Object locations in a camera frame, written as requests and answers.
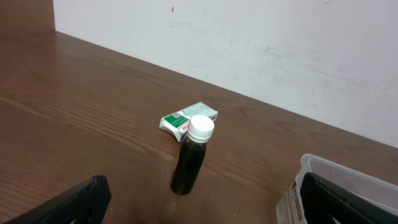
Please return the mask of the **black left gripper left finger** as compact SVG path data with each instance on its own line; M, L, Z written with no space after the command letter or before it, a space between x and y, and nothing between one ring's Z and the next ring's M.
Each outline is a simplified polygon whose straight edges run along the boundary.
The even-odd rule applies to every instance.
M107 177L94 175L6 224L101 223L111 198Z

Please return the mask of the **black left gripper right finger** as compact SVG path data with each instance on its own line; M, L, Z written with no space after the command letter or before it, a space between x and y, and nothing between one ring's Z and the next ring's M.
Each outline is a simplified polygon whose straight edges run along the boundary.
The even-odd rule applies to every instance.
M307 172L300 195L308 223L397 224L397 216L323 177Z

